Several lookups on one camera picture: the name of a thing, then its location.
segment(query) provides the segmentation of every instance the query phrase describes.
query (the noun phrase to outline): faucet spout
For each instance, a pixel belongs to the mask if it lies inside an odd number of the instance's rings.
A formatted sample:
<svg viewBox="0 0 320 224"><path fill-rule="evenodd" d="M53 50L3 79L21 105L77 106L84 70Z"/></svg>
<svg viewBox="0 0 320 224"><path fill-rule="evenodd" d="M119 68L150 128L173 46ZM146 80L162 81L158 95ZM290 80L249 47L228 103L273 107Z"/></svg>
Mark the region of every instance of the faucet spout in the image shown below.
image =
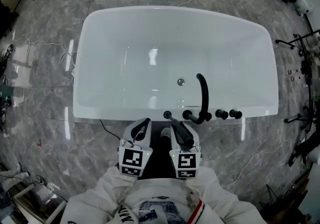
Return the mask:
<svg viewBox="0 0 320 224"><path fill-rule="evenodd" d="M201 104L201 112L199 113L199 117L195 117L190 110L185 110L182 114L183 118L186 120L191 120L195 124L201 124L204 120L209 121L212 118L211 113L208 112L209 108L209 90L205 77L202 74L198 73L196 78L200 82L201 93L202 93L202 104Z"/></svg>

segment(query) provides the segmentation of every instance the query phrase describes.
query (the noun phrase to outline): black knob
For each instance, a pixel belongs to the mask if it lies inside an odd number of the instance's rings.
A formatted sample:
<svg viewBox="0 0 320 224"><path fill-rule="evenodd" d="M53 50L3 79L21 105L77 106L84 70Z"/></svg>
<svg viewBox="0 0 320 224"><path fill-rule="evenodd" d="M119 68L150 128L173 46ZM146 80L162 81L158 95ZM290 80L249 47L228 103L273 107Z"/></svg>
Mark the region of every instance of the black knob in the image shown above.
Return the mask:
<svg viewBox="0 0 320 224"><path fill-rule="evenodd" d="M217 117L217 118L222 118L223 120L225 120L225 119L227 119L228 118L228 112L226 112L226 111L223 111L223 110L217 110L216 112L215 112L215 116Z"/></svg>
<svg viewBox="0 0 320 224"><path fill-rule="evenodd" d="M235 119L239 119L242 117L242 112L241 111L237 111L237 110L231 110L229 112L230 117L233 117Z"/></svg>
<svg viewBox="0 0 320 224"><path fill-rule="evenodd" d="M212 114L209 112L206 112L205 114L203 114L202 112L199 112L199 117L203 117L205 120L209 122L210 119L212 118Z"/></svg>

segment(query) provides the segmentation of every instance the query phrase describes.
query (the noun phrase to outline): marble floor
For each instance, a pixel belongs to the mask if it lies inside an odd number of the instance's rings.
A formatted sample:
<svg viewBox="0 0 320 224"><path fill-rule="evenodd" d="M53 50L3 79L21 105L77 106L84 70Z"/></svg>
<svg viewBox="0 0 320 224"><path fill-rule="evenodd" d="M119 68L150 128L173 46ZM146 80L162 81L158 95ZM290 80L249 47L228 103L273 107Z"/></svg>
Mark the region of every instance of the marble floor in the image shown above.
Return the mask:
<svg viewBox="0 0 320 224"><path fill-rule="evenodd" d="M189 0L23 0L20 16L13 29L15 38L28 33L31 42L62 43L76 52L84 19L91 12L111 7L132 5L177 6ZM194 0L188 7L217 11L263 25L275 39L291 39L293 33L308 32L303 17L291 4L280 0ZM12 43L12 33L0 41L5 48ZM7 110L5 130L0 134L0 160L7 166L19 161L32 175L70 190L84 192L95 185L107 168L117 163L118 140L103 130L98 120L75 118L71 59L61 46L30 45L23 37L14 42L14 53L6 77L14 86L14 106ZM273 43L276 58L279 112L275 116L242 120L218 120L194 126L199 133L205 166L212 167L225 189L242 200L257 203L266 200L266 184L284 193L304 166L301 162L287 165L292 144L306 136L298 122L285 124L284 118L302 112L308 99L302 79L290 81L289 69L299 69L297 50ZM103 121L121 136L130 122ZM154 122L154 136L159 136L165 122ZM60 191L64 197L70 194Z"/></svg>

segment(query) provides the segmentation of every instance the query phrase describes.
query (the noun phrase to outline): equipment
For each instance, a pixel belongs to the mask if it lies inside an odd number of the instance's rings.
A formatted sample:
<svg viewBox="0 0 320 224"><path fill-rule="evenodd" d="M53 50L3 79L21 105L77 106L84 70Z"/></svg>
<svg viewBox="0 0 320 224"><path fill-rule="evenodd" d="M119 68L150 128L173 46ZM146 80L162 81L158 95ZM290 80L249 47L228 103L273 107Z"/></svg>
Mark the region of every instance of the equipment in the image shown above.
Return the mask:
<svg viewBox="0 0 320 224"><path fill-rule="evenodd" d="M130 124L124 131L118 149L120 173L140 177L153 152L151 143L150 118Z"/></svg>
<svg viewBox="0 0 320 224"><path fill-rule="evenodd" d="M293 5L301 16L310 13L314 9L313 5L308 0L296 0Z"/></svg>
<svg viewBox="0 0 320 224"><path fill-rule="evenodd" d="M308 33L308 34L306 34L306 35L304 35L304 36L300 36L300 37L297 37L296 34L293 34L294 40L289 41L289 42L286 42L286 41L284 41L284 40L277 39L277 40L275 40L275 43L276 43L276 44L279 44L279 43L281 42L281 43L283 43L283 44L289 45L289 46L291 47L291 49L294 49L295 45L293 45L292 43L294 43L294 42L296 42L296 41L298 41L298 40L302 40L302 39L304 39L304 38L306 38L306 37L309 37L309 36L311 36L311 35L314 35L314 34L316 34L316 33L318 33L318 32L320 32L320 29L319 29L319 30L316 30L316 31L313 31L313 32L311 32L311 33Z"/></svg>
<svg viewBox="0 0 320 224"><path fill-rule="evenodd" d="M310 130L311 130L311 126L312 124L316 123L317 121L315 120L315 118L317 117L315 115L315 112L314 112L314 102L312 101L311 97L311 85L312 85L312 69L311 69L311 66L309 64L309 62L307 60L305 61L302 61L301 62L301 73L305 76L306 78L306 84L308 86L308 93L309 93L309 106L303 106L303 110L307 110L308 112L308 118L307 119L304 119L302 118L302 114L301 113L298 113L297 116L293 119L285 119L284 122L289 124L293 121L303 121L303 122L306 122L303 126L300 127L301 130L304 130L308 125L309 125L309 129L307 129L305 132L308 133Z"/></svg>
<svg viewBox="0 0 320 224"><path fill-rule="evenodd" d="M178 123L172 122L170 126L171 150L163 154L170 155L176 178L194 178L202 158L199 136L189 125ZM120 173L137 177L143 175L153 153L150 147L151 128L150 118L137 120L126 128L118 148ZM181 137L182 130L188 134L189 140Z"/></svg>

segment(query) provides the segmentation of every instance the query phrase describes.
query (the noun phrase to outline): white bathtub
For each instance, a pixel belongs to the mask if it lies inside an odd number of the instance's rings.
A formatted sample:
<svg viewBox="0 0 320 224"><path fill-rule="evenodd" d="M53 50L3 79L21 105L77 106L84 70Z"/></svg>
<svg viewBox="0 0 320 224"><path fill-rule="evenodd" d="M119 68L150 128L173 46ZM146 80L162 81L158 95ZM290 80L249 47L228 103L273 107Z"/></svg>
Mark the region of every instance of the white bathtub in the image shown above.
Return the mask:
<svg viewBox="0 0 320 224"><path fill-rule="evenodd" d="M200 9L133 6L99 10L84 21L75 67L76 117L183 120L198 115L208 84L209 112L242 117L278 113L272 41L259 24ZM179 79L184 85L178 85Z"/></svg>

